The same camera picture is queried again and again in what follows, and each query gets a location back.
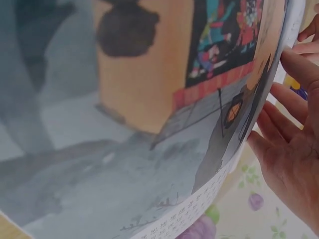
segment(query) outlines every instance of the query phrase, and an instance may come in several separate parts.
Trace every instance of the purple flower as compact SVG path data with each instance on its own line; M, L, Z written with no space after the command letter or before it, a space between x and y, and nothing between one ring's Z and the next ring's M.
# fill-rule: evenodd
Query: purple flower
M248 199L248 205L251 210L258 211L264 205L264 199L257 193L252 193Z
M300 87L300 89L294 89L293 87L290 87L290 89L301 96L304 100L308 100L308 93L304 88Z
M216 225L208 216L203 215L176 239L215 239L215 236Z

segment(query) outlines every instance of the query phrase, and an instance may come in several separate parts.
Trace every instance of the green leaf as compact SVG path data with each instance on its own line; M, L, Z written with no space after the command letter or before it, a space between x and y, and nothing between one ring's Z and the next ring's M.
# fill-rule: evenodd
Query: green leaf
M248 170L248 165L247 164L243 165L242 168L241 168L241 171L246 173L247 170Z
M255 173L256 172L256 167L254 166L254 167L251 167L249 170L248 170L248 173L250 173L250 174L253 174L253 173Z
M276 226L271 226L271 230L275 233L278 233L278 228Z
M206 216L208 216L215 225L219 222L220 213L218 208L215 205L211 205L205 212Z
M238 185L238 188L243 188L243 187L245 187L245 183L244 181L241 181Z
M279 237L282 239L286 239L286 233L285 232L280 232Z
M252 177L246 176L246 182L250 184L254 184L254 179Z

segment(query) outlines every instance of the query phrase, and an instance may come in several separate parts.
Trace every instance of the book page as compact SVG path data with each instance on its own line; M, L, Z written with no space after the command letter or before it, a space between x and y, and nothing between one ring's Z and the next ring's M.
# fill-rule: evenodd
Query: book page
M305 11L305 0L289 0L287 6L287 14L285 16L285 24L282 33L282 41L284 45L289 47L293 47L297 40L297 36L299 33L299 29L302 24L302 20L304 17ZM282 67L282 64L279 62L278 68L276 70L276 74L274 77L274 82L283 83L286 76L286 71ZM273 104L276 103L276 99L272 95L267 96L267 100L272 102ZM234 160L234 165L231 169L231 172L235 171L238 162L240 160L241 152L243 150L243 146L240 148L240 152L237 154L236 159Z
M0 210L40 239L175 238L256 120L286 3L2 1Z

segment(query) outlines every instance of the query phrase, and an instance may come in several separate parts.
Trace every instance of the red patterned border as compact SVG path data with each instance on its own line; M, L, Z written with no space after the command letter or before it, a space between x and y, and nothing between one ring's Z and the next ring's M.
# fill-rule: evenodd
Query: red patterned border
M196 101L214 93L218 88L223 88L236 81L239 81L253 71L254 61L246 65L236 67L223 74L215 76L207 81L203 81L196 86L183 88L176 91L173 95L173 111L189 106Z

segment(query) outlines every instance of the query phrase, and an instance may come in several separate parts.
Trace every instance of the finger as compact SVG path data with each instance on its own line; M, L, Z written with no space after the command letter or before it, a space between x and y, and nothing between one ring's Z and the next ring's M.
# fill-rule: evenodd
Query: finger
M273 147L272 144L255 131L250 133L247 142L258 158L260 164L264 164L268 151Z
M319 39L318 32L314 35L312 42L317 41Z
M312 22L309 24L308 27L306 27L302 32L299 33L298 35L298 41L304 41L306 40L308 37L314 35L317 31L317 21L319 20L319 16L316 15Z
M319 53L307 53L302 54L302 56L312 62L317 62L319 60Z
M315 4L314 10L316 13L319 13L319 3Z
M284 116L277 107L269 101L265 103L263 109L286 142L289 143L296 134L301 132L294 123Z
M319 88L319 67L304 57L286 48L281 55L286 72L296 79L310 95Z
M308 116L307 101L279 83L273 83L270 93L288 110L288 112L302 125Z
M286 72L307 91L309 118L319 138L319 67L287 49L281 56L281 62Z
M293 47L293 51L297 54L319 53L319 42L297 44Z
M273 145L284 145L286 143L265 110L261 110L257 124L264 138Z

